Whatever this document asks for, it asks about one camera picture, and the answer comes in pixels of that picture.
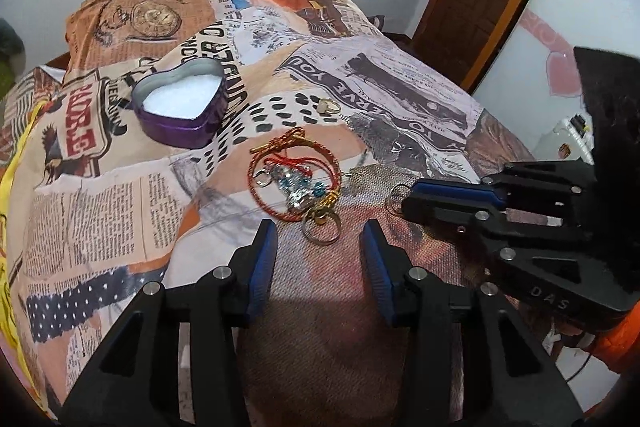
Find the metal ring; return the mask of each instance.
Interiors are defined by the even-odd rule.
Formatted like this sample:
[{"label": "metal ring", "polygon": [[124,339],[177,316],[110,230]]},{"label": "metal ring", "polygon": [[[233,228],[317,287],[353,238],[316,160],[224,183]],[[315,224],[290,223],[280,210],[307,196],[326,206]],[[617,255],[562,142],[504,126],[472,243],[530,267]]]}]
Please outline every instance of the metal ring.
[{"label": "metal ring", "polygon": [[[267,181],[266,183],[261,182],[258,179],[258,176],[261,176],[262,174],[266,174],[269,177],[269,181]],[[267,187],[268,185],[271,184],[273,179],[271,178],[271,175],[265,169],[260,169],[259,171],[255,171],[254,172],[254,181],[258,184],[259,187]]]},{"label": "metal ring", "polygon": [[409,185],[406,185],[404,183],[399,183],[398,185],[396,185],[394,188],[391,189],[391,192],[389,192],[389,195],[385,198],[386,211],[389,214],[391,214],[392,216],[396,216],[396,217],[404,217],[404,216],[402,215],[402,211],[401,210],[396,210],[396,209],[392,208],[392,206],[391,206],[391,197],[394,195],[394,192],[398,188],[401,188],[401,187],[402,188],[406,188],[409,192],[411,192],[411,187]]},{"label": "metal ring", "polygon": [[[322,217],[330,217],[334,221],[335,226],[338,229],[334,237],[332,237],[331,239],[318,239],[317,237],[314,237],[309,230],[309,222],[315,219],[315,213],[319,210],[322,210],[324,212],[324,214],[322,214]],[[302,235],[305,236],[306,240],[313,243],[314,245],[318,245],[319,247],[328,247],[329,245],[334,244],[336,241],[338,241],[341,231],[342,222],[340,220],[340,216],[338,216],[338,214],[336,214],[332,209],[326,206],[321,208],[312,208],[305,214],[305,217],[302,219]]]},{"label": "metal ring", "polygon": [[335,102],[335,100],[331,100],[330,98],[321,98],[318,100],[318,103],[324,102],[327,105],[327,108],[324,110],[323,114],[338,114],[342,108],[340,104]]}]

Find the purple tin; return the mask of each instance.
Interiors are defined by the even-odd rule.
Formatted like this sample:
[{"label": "purple tin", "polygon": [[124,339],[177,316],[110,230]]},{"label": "purple tin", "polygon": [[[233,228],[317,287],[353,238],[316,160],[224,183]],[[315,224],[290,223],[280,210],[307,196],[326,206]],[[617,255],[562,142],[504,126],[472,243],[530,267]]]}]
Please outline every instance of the purple tin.
[{"label": "purple tin", "polygon": [[[199,74],[221,76],[222,82],[205,110],[196,118],[160,116],[142,108],[146,97],[156,88]],[[225,116],[228,95],[224,68],[215,58],[193,58],[173,70],[153,73],[140,80],[133,88],[131,101],[140,126],[149,138],[174,147],[201,149],[211,141]]]}]

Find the blue gripper pad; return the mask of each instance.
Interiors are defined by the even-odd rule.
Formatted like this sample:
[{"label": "blue gripper pad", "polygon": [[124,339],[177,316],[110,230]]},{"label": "blue gripper pad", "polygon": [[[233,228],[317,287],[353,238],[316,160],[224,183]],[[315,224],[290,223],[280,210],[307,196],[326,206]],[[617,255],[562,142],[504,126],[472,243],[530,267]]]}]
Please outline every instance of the blue gripper pad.
[{"label": "blue gripper pad", "polygon": [[498,210],[506,208],[506,202],[495,193],[492,187],[486,185],[421,179],[414,183],[411,190],[419,194],[489,203]]},{"label": "blue gripper pad", "polygon": [[271,219],[263,219],[254,242],[250,248],[255,248],[255,264],[249,279],[249,304],[247,315],[253,320],[260,315],[269,299],[273,268],[278,251],[278,231]]},{"label": "blue gripper pad", "polygon": [[417,310],[415,296],[404,285],[404,274],[413,266],[409,257],[389,245],[375,219],[364,225],[360,248],[378,311],[390,326],[406,325],[407,315]]}]

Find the sticker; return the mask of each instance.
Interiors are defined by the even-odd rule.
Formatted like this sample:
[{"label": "sticker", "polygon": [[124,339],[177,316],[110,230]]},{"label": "sticker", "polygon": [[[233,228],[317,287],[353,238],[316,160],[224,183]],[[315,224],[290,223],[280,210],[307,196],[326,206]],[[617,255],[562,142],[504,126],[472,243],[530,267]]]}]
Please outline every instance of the sticker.
[{"label": "sticker", "polygon": [[566,160],[567,158],[569,158],[570,155],[571,155],[571,147],[569,147],[568,143],[563,143],[558,148],[558,157],[561,160]]}]

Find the bed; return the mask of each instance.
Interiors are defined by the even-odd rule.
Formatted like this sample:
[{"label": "bed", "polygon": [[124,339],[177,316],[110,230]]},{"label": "bed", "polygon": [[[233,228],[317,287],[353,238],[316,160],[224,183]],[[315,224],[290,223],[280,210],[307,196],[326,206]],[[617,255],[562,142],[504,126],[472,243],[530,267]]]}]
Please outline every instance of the bed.
[{"label": "bed", "polygon": [[[376,218],[414,264],[477,283],[478,266],[389,213],[385,199],[418,177],[478,182],[532,159],[519,140],[351,0],[87,0],[66,39],[62,82],[47,68],[27,74],[7,97],[1,131],[15,317],[1,347],[31,396],[55,417],[145,282],[194,282],[249,244],[267,217],[247,190],[249,150],[302,126],[349,174],[336,206],[342,235],[320,247],[298,223],[277,223],[270,302],[237,338],[252,423],[389,425],[406,332],[388,329],[363,290],[358,233]],[[221,130],[201,150],[152,141],[132,87],[202,56],[225,67]],[[320,98],[340,113],[318,114]],[[181,349],[187,343],[185,330]],[[183,359],[185,419],[189,373]]]}]

